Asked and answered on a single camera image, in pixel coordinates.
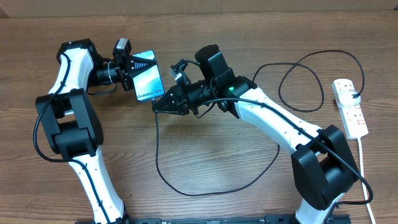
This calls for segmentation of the blue Galaxy smartphone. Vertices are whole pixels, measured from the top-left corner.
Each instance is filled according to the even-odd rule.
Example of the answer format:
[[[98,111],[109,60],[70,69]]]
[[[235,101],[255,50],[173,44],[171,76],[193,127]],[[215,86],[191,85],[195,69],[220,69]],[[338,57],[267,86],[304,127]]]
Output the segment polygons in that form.
[[[135,54],[134,56],[155,61],[153,66],[132,79],[137,100],[143,102],[163,96],[165,90],[154,51],[148,50]]]

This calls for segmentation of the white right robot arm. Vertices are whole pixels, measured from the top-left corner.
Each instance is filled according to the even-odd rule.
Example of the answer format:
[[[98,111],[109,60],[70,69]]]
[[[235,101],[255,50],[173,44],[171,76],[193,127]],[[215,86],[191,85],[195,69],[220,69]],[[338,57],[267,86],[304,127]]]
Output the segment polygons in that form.
[[[155,114],[197,114],[202,105],[218,106],[255,125],[291,158],[294,183],[302,202],[292,215],[266,215],[266,222],[349,223],[334,210],[345,204],[343,195],[355,182],[363,182],[342,130],[334,125],[310,124],[273,102],[254,80],[234,74],[216,44],[195,54],[203,79],[192,83],[187,60],[171,67],[176,84],[153,103]]]

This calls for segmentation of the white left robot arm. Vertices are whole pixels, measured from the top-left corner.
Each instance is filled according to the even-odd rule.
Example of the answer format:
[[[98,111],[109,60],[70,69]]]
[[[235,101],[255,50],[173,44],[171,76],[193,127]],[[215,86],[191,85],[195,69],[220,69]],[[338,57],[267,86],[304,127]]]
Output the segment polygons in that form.
[[[127,39],[119,39],[113,58],[104,58],[90,39],[64,42],[58,52],[57,79],[49,93],[37,97],[38,117],[33,144],[49,162],[67,163],[77,174],[93,210],[93,223],[134,223],[116,193],[103,159],[103,128],[87,90],[121,84],[138,89],[136,77],[159,75],[153,50],[131,54]]]

